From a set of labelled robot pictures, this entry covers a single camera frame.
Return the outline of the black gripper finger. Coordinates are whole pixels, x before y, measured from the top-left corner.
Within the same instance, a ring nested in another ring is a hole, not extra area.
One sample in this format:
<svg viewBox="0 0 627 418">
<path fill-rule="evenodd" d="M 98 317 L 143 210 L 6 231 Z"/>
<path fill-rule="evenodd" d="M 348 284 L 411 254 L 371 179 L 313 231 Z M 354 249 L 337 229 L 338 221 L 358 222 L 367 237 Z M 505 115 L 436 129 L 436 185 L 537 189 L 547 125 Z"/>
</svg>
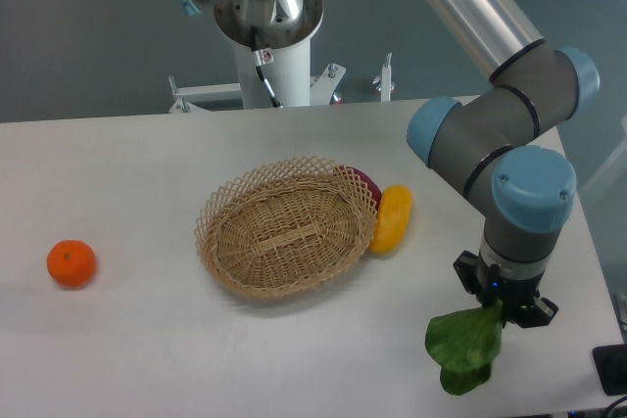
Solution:
<svg viewBox="0 0 627 418">
<path fill-rule="evenodd" d="M 478 295 L 482 290 L 477 276 L 478 256 L 469 251 L 463 251 L 453 267 L 463 288 L 471 295 Z"/>
<path fill-rule="evenodd" d="M 514 315 L 514 323 L 520 328 L 548 326 L 556 314 L 558 306 L 547 298 L 536 298 L 531 304 L 522 306 Z"/>
</svg>

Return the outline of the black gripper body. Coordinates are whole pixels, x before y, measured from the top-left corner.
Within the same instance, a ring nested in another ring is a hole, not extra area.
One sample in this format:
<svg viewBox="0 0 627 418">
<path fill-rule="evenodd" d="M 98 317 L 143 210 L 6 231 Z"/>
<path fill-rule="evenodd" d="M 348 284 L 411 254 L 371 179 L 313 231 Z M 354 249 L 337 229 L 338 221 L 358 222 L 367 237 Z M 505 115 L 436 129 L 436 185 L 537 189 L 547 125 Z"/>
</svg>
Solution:
<svg viewBox="0 0 627 418">
<path fill-rule="evenodd" d="M 488 266 L 483 260 L 479 260 L 477 276 L 482 290 L 475 297 L 481 306 L 487 308 L 500 301 L 502 319 L 514 319 L 515 313 L 522 306 L 529 305 L 540 297 L 539 285 L 544 273 L 522 280 L 509 279 L 502 275 L 498 265 Z"/>
</svg>

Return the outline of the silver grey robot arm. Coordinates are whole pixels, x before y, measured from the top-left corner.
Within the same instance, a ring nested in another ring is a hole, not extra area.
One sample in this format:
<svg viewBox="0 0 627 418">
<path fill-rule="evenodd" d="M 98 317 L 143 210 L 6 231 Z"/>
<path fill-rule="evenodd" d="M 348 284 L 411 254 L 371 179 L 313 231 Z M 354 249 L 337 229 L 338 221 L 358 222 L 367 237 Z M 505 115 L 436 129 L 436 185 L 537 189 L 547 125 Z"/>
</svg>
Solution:
<svg viewBox="0 0 627 418">
<path fill-rule="evenodd" d="M 176 1 L 189 16 L 214 11 L 235 47 L 246 108 L 329 103 L 310 79 L 321 0 Z M 548 325 L 557 308 L 538 287 L 571 214 L 576 175 L 535 140 L 590 106 L 598 70 L 575 48 L 549 46 L 513 0 L 427 1 L 491 83 L 468 104 L 428 100 L 407 130 L 412 151 L 485 218 L 479 252 L 460 255 L 456 273 L 481 303 L 501 301 L 505 321 Z"/>
</svg>

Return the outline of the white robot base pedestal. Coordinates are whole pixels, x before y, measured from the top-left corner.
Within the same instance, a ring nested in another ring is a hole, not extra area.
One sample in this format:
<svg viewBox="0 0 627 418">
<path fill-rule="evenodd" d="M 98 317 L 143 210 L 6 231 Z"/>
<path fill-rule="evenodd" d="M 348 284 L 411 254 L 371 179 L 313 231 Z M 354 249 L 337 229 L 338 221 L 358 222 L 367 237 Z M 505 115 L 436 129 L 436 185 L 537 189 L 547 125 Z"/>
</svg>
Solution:
<svg viewBox="0 0 627 418">
<path fill-rule="evenodd" d="M 179 87 L 172 77 L 172 113 L 202 103 L 239 99 L 245 109 L 331 105 L 346 68 L 330 63 L 311 72 L 311 41 L 323 19 L 322 0 L 224 0 L 214 6 L 222 36 L 231 44 L 237 81 Z"/>
</svg>

